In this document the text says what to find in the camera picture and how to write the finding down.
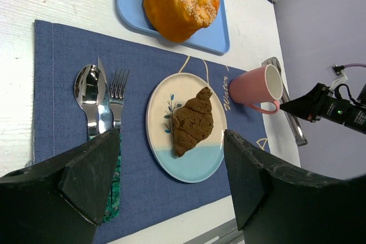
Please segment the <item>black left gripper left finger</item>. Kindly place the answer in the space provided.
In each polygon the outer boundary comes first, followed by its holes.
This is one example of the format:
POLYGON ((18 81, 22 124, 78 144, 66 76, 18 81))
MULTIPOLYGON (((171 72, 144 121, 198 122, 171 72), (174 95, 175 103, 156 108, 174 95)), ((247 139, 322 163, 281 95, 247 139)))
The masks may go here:
POLYGON ((120 150, 112 128, 1 177, 1 243, 93 243, 120 150))

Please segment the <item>brown chocolate croissant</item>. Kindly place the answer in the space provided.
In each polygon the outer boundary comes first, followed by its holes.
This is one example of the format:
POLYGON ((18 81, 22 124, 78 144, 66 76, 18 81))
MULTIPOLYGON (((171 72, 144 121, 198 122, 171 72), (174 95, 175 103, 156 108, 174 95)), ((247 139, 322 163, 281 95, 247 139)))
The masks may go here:
POLYGON ((173 114, 173 148, 177 157, 211 135, 214 127, 211 96, 210 88, 205 87, 173 114))

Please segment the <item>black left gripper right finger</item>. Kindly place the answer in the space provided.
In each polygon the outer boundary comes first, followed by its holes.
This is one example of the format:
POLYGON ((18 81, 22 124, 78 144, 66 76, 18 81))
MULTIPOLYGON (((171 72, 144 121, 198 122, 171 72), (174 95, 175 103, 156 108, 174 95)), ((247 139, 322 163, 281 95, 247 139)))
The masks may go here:
POLYGON ((224 133, 237 228, 246 243, 364 243, 365 176, 316 174, 224 133))

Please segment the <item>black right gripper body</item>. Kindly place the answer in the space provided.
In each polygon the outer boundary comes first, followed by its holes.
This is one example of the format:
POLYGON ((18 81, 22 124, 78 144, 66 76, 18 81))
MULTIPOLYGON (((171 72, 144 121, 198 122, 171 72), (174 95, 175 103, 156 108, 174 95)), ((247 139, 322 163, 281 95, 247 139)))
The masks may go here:
POLYGON ((304 98, 308 105, 305 120, 316 122, 324 118, 365 134, 365 105, 352 97, 348 85, 339 84, 332 91, 318 83, 304 98))

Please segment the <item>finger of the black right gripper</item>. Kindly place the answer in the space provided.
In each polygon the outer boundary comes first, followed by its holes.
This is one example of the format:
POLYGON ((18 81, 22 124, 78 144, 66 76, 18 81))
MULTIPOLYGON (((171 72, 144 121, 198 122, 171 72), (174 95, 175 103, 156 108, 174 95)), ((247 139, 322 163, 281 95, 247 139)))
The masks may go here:
POLYGON ((303 120, 313 120, 314 116, 311 113, 313 101, 313 97, 305 95, 300 98, 282 103, 280 105, 280 109, 297 118, 301 118, 303 120))

